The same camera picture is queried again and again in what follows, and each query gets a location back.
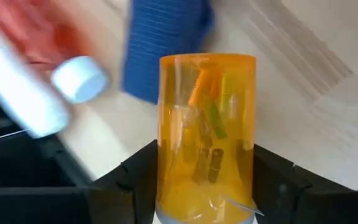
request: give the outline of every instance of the red object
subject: red object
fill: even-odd
[[[0,0],[0,31],[43,72],[83,55],[74,28],[49,0]]]

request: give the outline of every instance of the wooden surface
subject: wooden surface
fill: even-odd
[[[128,0],[54,0],[112,86],[74,108],[61,139],[100,177],[157,137],[156,106],[117,91]],[[215,0],[205,47],[257,57],[256,143],[358,189],[358,1]]]

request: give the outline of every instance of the gray bottom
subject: gray bottom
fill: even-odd
[[[157,214],[158,219],[160,220],[161,224],[182,224],[182,222],[178,222],[168,216],[166,216],[160,209],[156,208],[155,212]],[[239,224],[252,224],[254,221],[255,214],[253,214],[248,219],[239,222]]]

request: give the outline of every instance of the blue object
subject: blue object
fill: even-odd
[[[209,0],[133,0],[124,91],[157,103],[160,57],[197,52],[212,23]]]

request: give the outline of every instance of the white bottle cap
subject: white bottle cap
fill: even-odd
[[[105,72],[88,56],[71,58],[62,63],[52,72],[50,79],[70,103],[93,99],[108,82]]]
[[[33,138],[57,133],[70,115],[62,100],[8,49],[0,48],[0,106]]]

